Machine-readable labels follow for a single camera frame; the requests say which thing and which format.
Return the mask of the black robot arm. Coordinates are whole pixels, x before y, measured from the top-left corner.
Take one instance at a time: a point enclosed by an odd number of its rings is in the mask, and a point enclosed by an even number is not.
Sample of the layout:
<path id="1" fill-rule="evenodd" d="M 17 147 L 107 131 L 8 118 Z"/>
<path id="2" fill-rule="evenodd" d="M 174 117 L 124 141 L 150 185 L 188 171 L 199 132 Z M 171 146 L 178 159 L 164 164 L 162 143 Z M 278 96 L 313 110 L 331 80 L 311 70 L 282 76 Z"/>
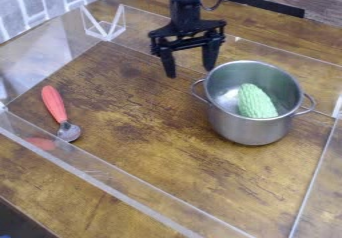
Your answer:
<path id="1" fill-rule="evenodd" d="M 204 69 L 211 71 L 215 67 L 226 22 L 202 20 L 203 8 L 200 0 L 170 0 L 171 21 L 148 33 L 151 54 L 160 58 L 168 78 L 176 77 L 174 51 L 200 47 Z"/>

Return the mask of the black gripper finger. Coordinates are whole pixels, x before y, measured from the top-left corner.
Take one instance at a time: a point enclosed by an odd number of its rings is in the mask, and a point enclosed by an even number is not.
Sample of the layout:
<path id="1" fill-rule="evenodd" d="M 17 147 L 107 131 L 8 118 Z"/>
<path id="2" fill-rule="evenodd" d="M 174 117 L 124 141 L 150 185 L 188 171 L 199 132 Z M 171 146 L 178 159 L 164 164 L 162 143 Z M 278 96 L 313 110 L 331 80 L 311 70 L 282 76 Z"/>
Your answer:
<path id="1" fill-rule="evenodd" d="M 218 59 L 220 47 L 220 40 L 214 38 L 206 45 L 202 47 L 202 60 L 203 66 L 207 71 L 211 71 L 215 67 L 215 62 Z"/>
<path id="2" fill-rule="evenodd" d="M 172 51 L 170 48 L 160 49 L 160 60 L 163 63 L 167 77 L 175 78 L 176 77 L 175 60 L 174 60 Z"/>

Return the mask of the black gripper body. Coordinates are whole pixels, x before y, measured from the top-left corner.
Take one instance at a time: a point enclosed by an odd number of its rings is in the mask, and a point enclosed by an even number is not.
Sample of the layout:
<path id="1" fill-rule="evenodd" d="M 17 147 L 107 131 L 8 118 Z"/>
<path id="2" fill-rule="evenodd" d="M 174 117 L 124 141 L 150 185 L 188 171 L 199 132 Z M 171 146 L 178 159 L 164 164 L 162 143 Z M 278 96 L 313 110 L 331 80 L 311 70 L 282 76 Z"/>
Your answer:
<path id="1" fill-rule="evenodd" d="M 160 56 L 160 49 L 180 51 L 203 47 L 214 38 L 225 41 L 223 20 L 200 18 L 200 0 L 170 0 L 170 23 L 148 33 L 151 53 Z"/>

